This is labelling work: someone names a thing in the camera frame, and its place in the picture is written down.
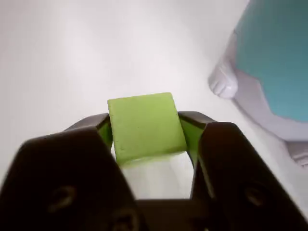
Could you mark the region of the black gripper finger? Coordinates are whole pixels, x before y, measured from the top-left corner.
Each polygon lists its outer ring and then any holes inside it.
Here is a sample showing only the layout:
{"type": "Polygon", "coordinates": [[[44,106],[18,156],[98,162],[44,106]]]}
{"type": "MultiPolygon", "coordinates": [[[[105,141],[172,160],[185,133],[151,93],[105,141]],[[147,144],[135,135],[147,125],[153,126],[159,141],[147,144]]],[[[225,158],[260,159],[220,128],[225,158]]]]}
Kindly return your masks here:
{"type": "Polygon", "coordinates": [[[0,191],[3,231],[142,231],[144,217],[99,129],[109,115],[30,139],[0,191]]]}
{"type": "Polygon", "coordinates": [[[209,231],[305,231],[307,220],[241,130],[180,111],[196,162],[196,195],[208,203],[209,231]]]}

